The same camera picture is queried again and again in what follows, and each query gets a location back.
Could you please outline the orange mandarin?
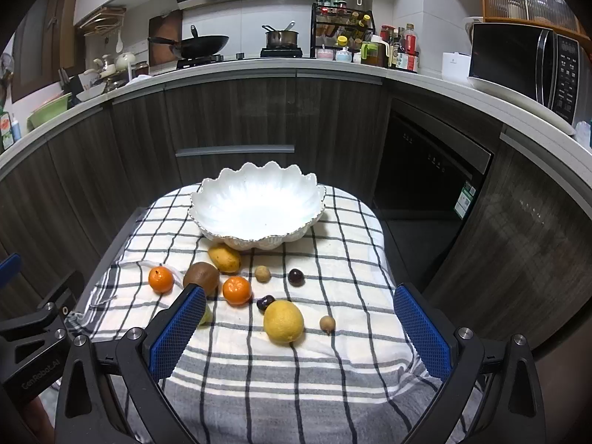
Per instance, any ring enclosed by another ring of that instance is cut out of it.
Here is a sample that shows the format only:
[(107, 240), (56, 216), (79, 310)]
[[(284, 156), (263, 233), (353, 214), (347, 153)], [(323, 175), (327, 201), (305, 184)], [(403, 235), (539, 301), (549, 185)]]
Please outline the orange mandarin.
[(159, 294), (167, 294), (175, 285), (175, 277), (172, 272), (164, 267), (153, 267), (148, 273), (148, 284), (152, 290)]
[(222, 287), (226, 302), (234, 307), (247, 304), (252, 298), (251, 283), (241, 276), (229, 277)]

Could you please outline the brown kiwi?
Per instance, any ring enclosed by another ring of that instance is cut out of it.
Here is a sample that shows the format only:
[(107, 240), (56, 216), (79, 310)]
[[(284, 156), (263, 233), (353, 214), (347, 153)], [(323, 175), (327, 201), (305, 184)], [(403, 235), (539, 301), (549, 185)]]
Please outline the brown kiwi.
[(220, 272), (211, 263), (193, 263), (183, 278), (183, 286), (197, 285), (201, 287), (208, 297), (217, 294), (220, 284)]

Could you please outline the yellow lemon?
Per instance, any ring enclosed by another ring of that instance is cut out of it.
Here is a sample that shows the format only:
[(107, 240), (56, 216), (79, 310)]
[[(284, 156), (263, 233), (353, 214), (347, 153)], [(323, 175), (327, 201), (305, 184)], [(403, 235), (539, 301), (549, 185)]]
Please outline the yellow lemon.
[(293, 303), (273, 301), (264, 314), (264, 331), (274, 343), (293, 343), (304, 333), (303, 316)]

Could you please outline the dark cherry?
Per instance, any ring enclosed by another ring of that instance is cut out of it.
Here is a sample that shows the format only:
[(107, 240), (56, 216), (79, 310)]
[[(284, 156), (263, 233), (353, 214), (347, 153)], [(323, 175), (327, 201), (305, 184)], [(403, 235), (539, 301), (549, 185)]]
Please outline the dark cherry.
[(265, 297), (259, 299), (256, 303), (258, 310), (264, 314), (268, 307), (275, 302), (275, 298), (271, 295), (266, 295)]
[(294, 287), (300, 287), (304, 284), (304, 274), (299, 269), (292, 269), (288, 273), (288, 282)]

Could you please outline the yellow mango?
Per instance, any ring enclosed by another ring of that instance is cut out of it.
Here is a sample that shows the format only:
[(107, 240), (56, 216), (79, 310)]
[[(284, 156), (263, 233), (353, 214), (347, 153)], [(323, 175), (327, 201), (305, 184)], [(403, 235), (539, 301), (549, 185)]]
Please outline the yellow mango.
[(241, 255), (223, 243), (211, 246), (208, 255), (214, 266), (225, 275), (237, 274), (241, 269)]

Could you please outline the checkered table cloth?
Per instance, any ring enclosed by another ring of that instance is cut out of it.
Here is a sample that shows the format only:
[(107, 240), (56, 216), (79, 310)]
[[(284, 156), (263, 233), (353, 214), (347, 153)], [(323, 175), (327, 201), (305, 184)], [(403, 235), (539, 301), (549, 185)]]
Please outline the checkered table cloth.
[[(199, 187), (170, 191), (138, 218), (83, 310), (68, 316), (73, 335), (97, 342), (145, 328), (181, 290), (156, 294), (153, 266), (185, 274), (192, 263), (211, 263), (211, 242), (189, 215)], [(303, 239), (242, 254), (252, 302), (233, 307), (221, 292), (208, 298), (212, 321), (197, 327), (161, 382), (200, 443), (400, 443), (440, 390), (393, 311), (397, 285), (378, 218), (339, 188), (329, 186), (325, 202)], [(269, 268), (268, 283), (256, 280), (258, 266)], [(302, 286), (289, 284), (292, 269), (304, 274)], [(270, 341), (255, 304), (266, 295), (300, 310), (301, 341)], [(331, 335), (319, 328), (323, 316), (335, 320)]]

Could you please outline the green basin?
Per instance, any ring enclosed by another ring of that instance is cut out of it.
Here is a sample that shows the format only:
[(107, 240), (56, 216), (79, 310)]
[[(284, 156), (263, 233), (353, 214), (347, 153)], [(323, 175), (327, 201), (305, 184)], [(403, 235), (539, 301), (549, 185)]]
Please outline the green basin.
[(29, 131), (35, 130), (35, 128), (53, 119), (54, 117), (61, 115), (68, 109), (68, 104), (71, 99), (70, 93), (65, 93), (55, 97), (54, 99), (48, 100), (44, 105), (39, 106), (37, 109), (30, 114), (27, 118), (27, 128)]

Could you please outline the black dishwasher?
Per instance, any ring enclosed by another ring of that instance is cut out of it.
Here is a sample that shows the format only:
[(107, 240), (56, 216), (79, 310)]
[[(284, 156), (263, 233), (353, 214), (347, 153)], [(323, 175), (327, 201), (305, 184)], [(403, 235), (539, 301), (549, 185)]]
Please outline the black dishwasher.
[(493, 154), (400, 99), (392, 102), (372, 207), (398, 284), (422, 291), (465, 226)]

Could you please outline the white teapot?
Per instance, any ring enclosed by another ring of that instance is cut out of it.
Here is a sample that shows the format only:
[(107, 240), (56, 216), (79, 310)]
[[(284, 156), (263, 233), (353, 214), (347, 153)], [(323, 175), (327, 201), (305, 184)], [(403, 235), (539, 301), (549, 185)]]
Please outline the white teapot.
[(137, 61), (137, 58), (132, 52), (120, 53), (115, 60), (115, 68), (117, 68), (117, 71), (127, 70), (127, 68), (134, 65), (135, 61)]

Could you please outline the white scalloped bowl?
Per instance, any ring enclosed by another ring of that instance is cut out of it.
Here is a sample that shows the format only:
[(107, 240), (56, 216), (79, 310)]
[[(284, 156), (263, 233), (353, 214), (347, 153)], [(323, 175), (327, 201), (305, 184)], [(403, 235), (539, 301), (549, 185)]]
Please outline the white scalloped bowl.
[(274, 250), (302, 239), (325, 211), (327, 189), (291, 164), (246, 162), (206, 178), (191, 195), (189, 215), (213, 243), (234, 250)]

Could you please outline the black wok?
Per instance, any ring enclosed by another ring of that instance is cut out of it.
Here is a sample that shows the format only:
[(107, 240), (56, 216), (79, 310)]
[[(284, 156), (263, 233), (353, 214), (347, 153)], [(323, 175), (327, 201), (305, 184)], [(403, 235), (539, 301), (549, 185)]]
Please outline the black wok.
[(217, 54), (229, 41), (227, 35), (201, 35), (195, 25), (191, 26), (191, 34), (191, 38), (181, 41), (155, 36), (148, 37), (148, 42), (169, 47), (175, 58), (195, 59)]

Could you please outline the white box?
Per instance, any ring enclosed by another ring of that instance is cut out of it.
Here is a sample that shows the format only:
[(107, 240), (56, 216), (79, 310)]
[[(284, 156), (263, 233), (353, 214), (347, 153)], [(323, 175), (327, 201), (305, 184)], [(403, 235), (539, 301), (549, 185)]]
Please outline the white box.
[(468, 85), (471, 57), (458, 52), (444, 52), (441, 60), (441, 78)]

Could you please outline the black microwave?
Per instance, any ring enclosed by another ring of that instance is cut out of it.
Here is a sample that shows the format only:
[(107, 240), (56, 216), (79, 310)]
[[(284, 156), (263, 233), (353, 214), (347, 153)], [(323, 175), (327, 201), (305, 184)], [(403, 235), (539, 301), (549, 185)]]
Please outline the black microwave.
[(575, 39), (540, 27), (475, 23), (468, 81), (573, 137), (591, 119), (591, 62)]

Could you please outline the black spice rack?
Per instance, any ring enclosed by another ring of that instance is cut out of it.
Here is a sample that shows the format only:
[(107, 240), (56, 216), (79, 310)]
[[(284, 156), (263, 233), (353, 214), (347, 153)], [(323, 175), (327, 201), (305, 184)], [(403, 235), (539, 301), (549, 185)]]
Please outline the black spice rack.
[(336, 52), (339, 38), (347, 39), (350, 52), (360, 51), (361, 44), (371, 41), (376, 33), (371, 10), (312, 4), (310, 26), (310, 57), (317, 58), (321, 50)]

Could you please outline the steel saucepan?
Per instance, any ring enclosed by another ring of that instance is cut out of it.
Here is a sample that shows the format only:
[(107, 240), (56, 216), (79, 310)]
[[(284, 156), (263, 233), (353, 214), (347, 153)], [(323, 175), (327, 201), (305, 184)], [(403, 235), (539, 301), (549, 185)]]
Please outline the steel saucepan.
[(263, 24), (262, 28), (266, 31), (266, 48), (267, 49), (295, 49), (298, 47), (297, 31), (294, 31), (296, 22), (290, 21), (288, 25), (280, 30), (275, 29), (271, 25)]

